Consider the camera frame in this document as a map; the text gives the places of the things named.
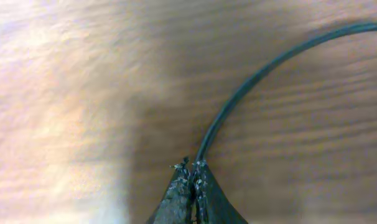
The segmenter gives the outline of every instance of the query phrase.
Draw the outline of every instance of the wooden table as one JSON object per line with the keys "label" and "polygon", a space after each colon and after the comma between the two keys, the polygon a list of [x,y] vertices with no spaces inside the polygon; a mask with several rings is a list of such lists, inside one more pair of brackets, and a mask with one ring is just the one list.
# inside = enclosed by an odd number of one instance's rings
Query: wooden table
{"label": "wooden table", "polygon": [[[143,223],[225,100],[377,1],[0,1],[0,223]],[[278,68],[208,155],[251,223],[377,223],[377,32]]]}

